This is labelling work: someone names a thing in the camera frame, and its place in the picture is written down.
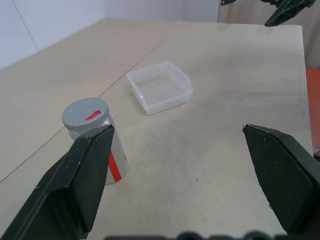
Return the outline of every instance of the wooden tabletop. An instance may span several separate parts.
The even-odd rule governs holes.
[[[163,61],[184,71],[194,92],[190,102],[148,116],[123,75]],[[100,97],[129,171],[105,187],[88,239],[175,237],[186,230],[204,237],[284,233],[259,186],[242,126],[280,130],[312,153],[300,26],[107,19],[1,71],[0,78],[8,86],[1,106],[14,100],[5,108],[14,120],[1,125],[14,150],[2,146],[10,157],[1,160],[2,176],[44,144],[0,183],[0,234],[72,145],[60,130],[63,109],[105,90]],[[8,127],[19,130],[10,135]]]

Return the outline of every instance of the red stripe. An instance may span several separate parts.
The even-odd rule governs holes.
[[[95,118],[96,116],[98,116],[99,114],[101,114],[101,111],[95,111],[93,114],[91,114],[90,116],[88,116],[85,120],[91,120],[93,118]]]
[[[122,177],[112,152],[110,152],[110,157],[109,157],[109,168],[112,173],[114,181],[118,182],[119,180],[121,180]]]

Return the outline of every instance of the transparent plastic box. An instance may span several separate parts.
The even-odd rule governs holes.
[[[168,61],[128,72],[126,76],[148,115],[186,103],[193,93],[190,78]]]

